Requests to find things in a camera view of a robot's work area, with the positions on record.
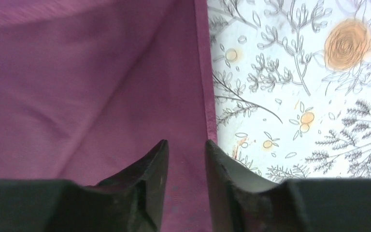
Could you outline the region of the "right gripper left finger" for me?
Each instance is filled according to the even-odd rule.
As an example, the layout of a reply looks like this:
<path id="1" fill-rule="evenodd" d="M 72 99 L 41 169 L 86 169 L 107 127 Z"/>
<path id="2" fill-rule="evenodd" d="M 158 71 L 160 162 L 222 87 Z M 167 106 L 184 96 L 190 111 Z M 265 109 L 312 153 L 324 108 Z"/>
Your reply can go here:
<path id="1" fill-rule="evenodd" d="M 0 232 L 158 232 L 168 165 L 162 140 L 94 186 L 0 179 Z"/>

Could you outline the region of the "purple cloth napkin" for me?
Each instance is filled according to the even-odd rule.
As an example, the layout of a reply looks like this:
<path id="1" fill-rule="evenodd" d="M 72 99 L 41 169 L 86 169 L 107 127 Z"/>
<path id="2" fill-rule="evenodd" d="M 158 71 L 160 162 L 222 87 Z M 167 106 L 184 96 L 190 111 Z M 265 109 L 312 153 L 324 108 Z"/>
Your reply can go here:
<path id="1" fill-rule="evenodd" d="M 164 232 L 212 230 L 204 0 L 0 0 L 0 178 L 95 184 L 169 142 Z"/>

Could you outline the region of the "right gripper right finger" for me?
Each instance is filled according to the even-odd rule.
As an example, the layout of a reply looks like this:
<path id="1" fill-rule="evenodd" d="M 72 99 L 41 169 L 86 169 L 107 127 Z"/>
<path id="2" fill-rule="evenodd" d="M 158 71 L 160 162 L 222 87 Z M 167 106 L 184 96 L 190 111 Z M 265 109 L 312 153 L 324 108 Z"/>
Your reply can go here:
<path id="1" fill-rule="evenodd" d="M 371 179 L 269 181 L 205 144 L 215 232 L 371 232 Z"/>

